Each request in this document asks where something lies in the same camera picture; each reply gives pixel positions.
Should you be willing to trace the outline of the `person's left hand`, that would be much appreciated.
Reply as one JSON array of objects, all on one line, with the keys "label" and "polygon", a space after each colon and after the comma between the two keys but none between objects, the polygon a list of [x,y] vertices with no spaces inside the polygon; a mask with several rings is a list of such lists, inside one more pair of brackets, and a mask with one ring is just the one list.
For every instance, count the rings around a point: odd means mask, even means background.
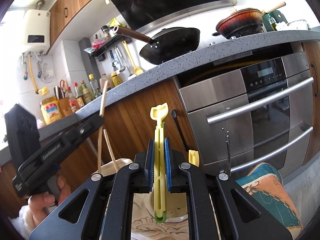
[{"label": "person's left hand", "polygon": [[[62,175],[57,176],[57,185],[60,188],[60,194],[57,204],[60,205],[71,194],[71,187]],[[46,217],[45,207],[52,206],[55,203],[55,197],[49,193],[41,193],[31,196],[28,199],[28,206],[32,213],[33,223],[38,226]]]}]

